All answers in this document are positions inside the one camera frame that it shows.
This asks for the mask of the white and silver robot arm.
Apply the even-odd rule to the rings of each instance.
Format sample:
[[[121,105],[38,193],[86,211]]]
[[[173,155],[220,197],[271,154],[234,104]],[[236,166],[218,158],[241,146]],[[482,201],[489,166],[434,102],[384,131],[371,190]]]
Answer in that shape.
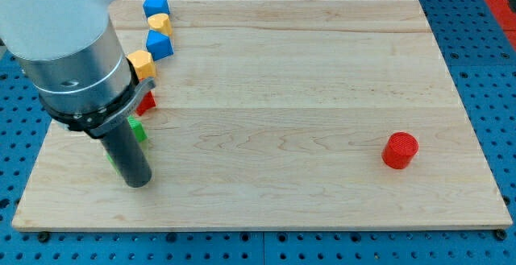
[[[108,12],[114,0],[1,0],[1,39],[51,117],[94,139],[131,135],[139,81]]]

